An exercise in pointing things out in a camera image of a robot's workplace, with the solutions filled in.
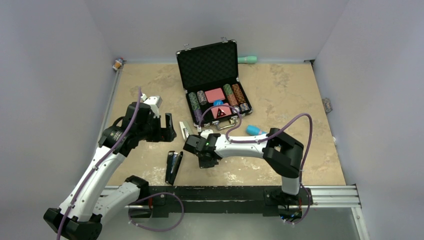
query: stack of poker chips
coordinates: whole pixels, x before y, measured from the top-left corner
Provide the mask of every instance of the stack of poker chips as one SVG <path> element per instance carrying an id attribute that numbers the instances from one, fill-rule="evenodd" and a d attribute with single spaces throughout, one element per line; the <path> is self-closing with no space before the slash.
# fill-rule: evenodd
<path id="1" fill-rule="evenodd" d="M 226 97 L 228 98 L 229 105 L 234 107 L 237 111 L 239 111 L 239 103 L 237 102 L 236 96 L 234 95 L 233 90 L 229 84 L 224 85 L 224 92 Z"/>
<path id="2" fill-rule="evenodd" d="M 200 118 L 202 117 L 202 110 L 200 109 L 200 104 L 196 93 L 190 92 L 188 94 L 188 98 L 190 99 L 191 109 L 193 109 L 193 113 L 196 118 L 196 123 L 198 123 L 200 121 Z"/>
<path id="3" fill-rule="evenodd" d="M 242 90 L 240 89 L 238 84 L 233 84 L 231 86 L 232 91 L 234 92 L 235 98 L 237 99 L 237 102 L 240 104 L 240 109 L 242 112 L 248 111 L 249 105 L 246 102 L 245 96 L 243 95 Z"/>
<path id="4" fill-rule="evenodd" d="M 199 99 L 201 105 L 205 105 L 208 102 L 208 100 L 206 99 L 205 92 L 202 90 L 197 92 L 197 98 Z"/>

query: white panel wall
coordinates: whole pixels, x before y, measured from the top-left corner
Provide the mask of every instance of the white panel wall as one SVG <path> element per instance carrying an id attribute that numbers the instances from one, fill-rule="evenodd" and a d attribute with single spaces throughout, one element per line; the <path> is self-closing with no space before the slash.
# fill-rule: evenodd
<path id="1" fill-rule="evenodd" d="M 348 0 L 85 0 L 114 57 L 174 62 L 192 47 L 236 39 L 239 55 L 315 59 Z"/>
<path id="2" fill-rule="evenodd" d="M 424 1 L 350 0 L 315 61 L 373 240 L 423 239 Z"/>
<path id="3" fill-rule="evenodd" d="M 0 238 L 54 239 L 43 220 L 88 166 L 113 58 L 83 0 L 0 3 Z"/>

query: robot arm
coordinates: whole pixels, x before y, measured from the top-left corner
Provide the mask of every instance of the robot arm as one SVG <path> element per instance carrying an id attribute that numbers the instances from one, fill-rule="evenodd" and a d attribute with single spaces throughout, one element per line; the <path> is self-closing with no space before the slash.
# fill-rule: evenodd
<path id="1" fill-rule="evenodd" d="M 269 134 L 232 136 L 231 139 L 257 141 L 267 138 L 278 130 L 278 128 L 271 128 Z M 304 146 L 287 133 L 282 132 L 273 139 L 260 143 L 233 143 L 220 133 L 210 133 L 205 137 L 190 135 L 183 148 L 198 157 L 200 168 L 212 168 L 218 164 L 218 160 L 227 157 L 240 156 L 264 159 L 281 176 L 283 193 L 289 195 L 299 193 L 299 175 Z"/>
<path id="2" fill-rule="evenodd" d="M 61 232 L 63 237 L 78 240 L 96 239 L 102 230 L 102 224 L 106 223 L 124 206 L 145 197 L 140 196 L 141 192 L 148 193 L 145 190 L 141 191 L 143 188 L 148 187 L 148 182 L 139 177 L 131 176 L 114 193 L 99 199 L 112 174 L 130 151 L 138 146 L 139 141 L 172 142 L 177 136 L 170 113 L 165 114 L 166 126 L 161 127 L 161 116 L 159 115 L 159 107 L 162 103 L 161 97 L 152 96 L 146 98 L 146 95 L 143 94 L 142 99 L 144 102 L 139 104 L 134 123 L 115 150 L 101 165 L 96 167 L 99 160 L 112 148 L 129 125 L 135 112 L 136 102 L 128 106 L 125 116 L 118 118 L 112 126 L 103 131 L 98 142 L 99 146 L 92 161 L 90 161 L 90 165 L 65 201 L 60 204 L 59 208 L 49 208 L 45 212 L 44 220 L 57 232 L 59 224 L 77 189 L 84 184 L 84 179 L 89 172 L 95 169 L 91 177 L 83 185 L 84 187 L 67 215 Z"/>

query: blue marker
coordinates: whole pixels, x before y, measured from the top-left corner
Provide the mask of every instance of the blue marker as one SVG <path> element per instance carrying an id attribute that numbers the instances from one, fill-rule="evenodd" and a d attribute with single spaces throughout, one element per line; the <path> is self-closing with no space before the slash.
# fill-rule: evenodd
<path id="1" fill-rule="evenodd" d="M 250 136 L 258 136 L 258 135 L 262 135 L 262 134 L 267 134 L 266 131 L 262 131 L 261 129 L 259 129 L 259 127 L 253 126 L 253 125 L 248 125 L 247 128 L 246 128 L 246 132 Z"/>

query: red card with triangle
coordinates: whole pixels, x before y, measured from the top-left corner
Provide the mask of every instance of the red card with triangle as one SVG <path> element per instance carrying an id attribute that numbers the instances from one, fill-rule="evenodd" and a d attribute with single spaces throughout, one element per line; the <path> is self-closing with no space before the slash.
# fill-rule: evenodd
<path id="1" fill-rule="evenodd" d="M 219 106 L 211 109 L 213 118 L 219 119 L 228 115 L 231 115 L 231 110 L 229 107 Z"/>

